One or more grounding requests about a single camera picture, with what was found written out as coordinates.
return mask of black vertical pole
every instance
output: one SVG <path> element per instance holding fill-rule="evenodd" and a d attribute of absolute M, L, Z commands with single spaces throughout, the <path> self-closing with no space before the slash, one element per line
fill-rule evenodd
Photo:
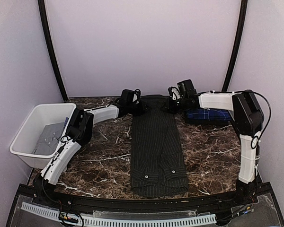
<path fill-rule="evenodd" d="M 51 59 L 53 72 L 55 74 L 62 98 L 64 102 L 66 102 L 68 97 L 67 97 L 66 90 L 65 90 L 65 87 L 62 81 L 62 77 L 59 71 L 56 55 L 53 49 L 53 43 L 52 43 L 50 31 L 49 31 L 44 0 L 38 0 L 38 4 L 39 4 L 40 18 L 41 18 L 41 23 L 43 27 L 44 37 L 45 37 L 45 41 L 47 45 L 48 54 Z"/>
<path fill-rule="evenodd" d="M 231 53 L 231 60 L 229 62 L 229 66 L 228 66 L 228 69 L 227 69 L 227 73 L 226 73 L 225 81 L 224 81 L 224 84 L 223 84 L 223 87 L 222 87 L 222 91 L 227 91 L 229 84 L 231 82 L 231 76 L 232 76 L 233 69 L 234 69 L 235 64 L 236 64 L 236 59 L 237 59 L 237 56 L 238 56 L 240 42 L 241 42 L 241 38 L 242 38 L 244 21 L 245 21 L 246 10 L 247 10 L 247 2 L 248 2 L 248 0 L 242 0 L 241 1 L 241 8 L 240 8 L 239 21 L 238 21 L 238 26 L 237 26 L 235 42 L 233 44 L 233 49 L 232 49 L 232 53 Z"/>

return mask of laundry basket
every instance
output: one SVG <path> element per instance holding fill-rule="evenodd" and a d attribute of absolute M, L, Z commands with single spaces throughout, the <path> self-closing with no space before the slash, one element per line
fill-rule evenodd
<path fill-rule="evenodd" d="M 32 168 L 45 168 L 53 157 L 54 152 L 50 155 L 34 154 L 36 143 L 45 126 L 65 122 L 66 117 L 70 118 L 75 108 L 76 105 L 74 103 L 37 105 L 29 114 L 12 142 L 10 146 L 11 153 L 18 155 Z"/>

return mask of black metal frame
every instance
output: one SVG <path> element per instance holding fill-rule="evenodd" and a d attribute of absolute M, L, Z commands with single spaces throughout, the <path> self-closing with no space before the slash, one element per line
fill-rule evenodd
<path fill-rule="evenodd" d="M 244 21 L 245 21 L 245 15 L 246 15 L 246 10 L 247 10 L 247 2 L 248 0 L 241 0 L 237 32 L 236 32 L 235 41 L 233 44 L 231 59 L 228 65 L 225 81 L 222 87 L 222 91 L 227 91 L 229 84 L 231 82 L 232 73 L 234 70 L 234 66 L 236 63 L 236 59 L 237 59 L 238 51 L 240 47 L 240 42 L 241 42 L 241 37 L 242 37 L 242 32 L 243 32 L 243 27 L 244 27 Z M 64 102 L 66 102 L 68 100 L 68 96 L 65 90 L 65 86 L 63 84 L 63 80 L 62 80 L 60 70 L 58 67 L 58 63 L 57 63 L 57 58 L 56 58 L 54 48 L 53 48 L 53 42 L 52 42 L 50 29 L 48 26 L 48 20 L 46 16 L 45 2 L 44 0 L 38 0 L 38 4 L 39 4 L 40 18 L 42 22 L 42 27 L 43 27 L 44 37 L 45 37 L 45 41 L 47 45 L 48 54 L 51 59 L 53 71 L 54 71 L 54 74 L 55 74 L 55 77 L 56 77 L 56 80 L 59 86 L 60 93 L 62 95 Z"/>
<path fill-rule="evenodd" d="M 247 10 L 247 2 L 248 0 L 242 0 L 241 1 L 241 8 L 240 8 L 240 14 L 239 14 L 239 20 L 238 20 L 238 26 L 237 26 L 237 32 L 236 32 L 236 37 L 235 41 L 233 44 L 232 48 L 232 53 L 231 53 L 231 59 L 228 65 L 227 73 L 225 76 L 225 81 L 222 87 L 222 91 L 227 91 L 229 84 L 231 82 L 231 77 L 233 70 L 235 68 L 238 52 L 239 52 L 239 47 L 240 47 L 240 42 L 242 38 L 242 33 L 243 33 L 243 27 L 244 27 L 244 22 L 245 22 L 245 16 L 246 16 L 246 10 Z"/>
<path fill-rule="evenodd" d="M 42 27 L 43 27 L 44 37 L 45 37 L 45 41 L 46 41 L 46 45 L 47 45 L 48 54 L 49 54 L 49 57 L 51 59 L 53 72 L 55 74 L 55 77 L 56 77 L 62 98 L 63 98 L 64 102 L 66 102 L 68 100 L 68 97 L 67 97 L 66 90 L 65 90 L 65 87 L 64 87 L 64 84 L 63 84 L 63 81 L 62 81 L 62 77 L 61 77 L 61 74 L 60 74 L 60 71 L 59 71 L 55 51 L 53 49 L 53 42 L 52 42 L 51 33 L 50 33 L 50 30 L 49 30 L 49 26 L 48 26 L 44 0 L 38 0 L 38 5 L 39 5 L 40 18 L 41 18 L 41 23 L 42 23 Z"/>
<path fill-rule="evenodd" d="M 276 200 L 275 193 L 271 187 L 270 182 L 261 183 L 260 178 L 259 187 L 256 193 L 256 197 L 259 195 L 270 193 L 279 220 L 284 226 L 284 219 L 281 214 L 279 204 Z M 39 201 L 37 197 L 34 197 L 36 190 L 34 187 L 20 184 L 14 198 L 9 218 L 6 227 L 9 227 L 14 214 L 14 209 L 18 201 L 19 195 L 24 195 L 33 198 L 33 202 L 41 205 L 47 205 L 44 201 Z M 229 202 L 218 202 L 218 200 L 229 200 L 233 198 L 236 192 L 225 192 L 215 195 L 206 195 L 200 197 L 188 197 L 179 199 L 162 199 L 162 200 L 117 200 L 117 199 L 101 199 L 92 198 L 86 196 L 69 195 L 60 192 L 54 192 L 53 196 L 60 200 L 63 204 L 71 203 L 71 208 L 78 213 L 92 214 L 93 211 L 112 211 L 112 212 L 139 212 L 139 213 L 156 213 L 156 212 L 174 212 L 174 211 L 185 211 L 185 210 L 197 210 L 200 213 L 210 212 L 216 214 L 217 219 L 225 217 L 231 214 L 231 208 L 237 206 L 232 201 Z M 249 204 L 250 200 L 244 201 L 244 204 Z M 53 205 L 54 208 L 59 209 L 60 205 Z M 68 209 L 62 208 L 62 211 L 67 212 Z"/>

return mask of gray cloth in bin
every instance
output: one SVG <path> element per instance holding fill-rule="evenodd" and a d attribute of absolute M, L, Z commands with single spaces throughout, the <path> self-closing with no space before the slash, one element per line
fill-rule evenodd
<path fill-rule="evenodd" d="M 45 126 L 37 141 L 33 154 L 51 155 L 54 153 L 58 146 L 59 139 L 62 136 L 64 127 L 65 122 Z"/>

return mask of white wall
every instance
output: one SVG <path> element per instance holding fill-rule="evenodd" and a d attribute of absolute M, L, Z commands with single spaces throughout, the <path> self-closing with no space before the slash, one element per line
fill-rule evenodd
<path fill-rule="evenodd" d="M 0 0 L 0 227 L 31 170 L 9 146 L 35 105 L 61 101 L 37 0 Z"/>
<path fill-rule="evenodd" d="M 68 96 L 143 95 L 192 79 L 222 88 L 240 0 L 47 0 Z"/>
<path fill-rule="evenodd" d="M 261 142 L 260 172 L 272 183 L 284 216 L 284 0 L 248 2 L 230 90 L 247 88 L 262 93 L 272 106 Z"/>

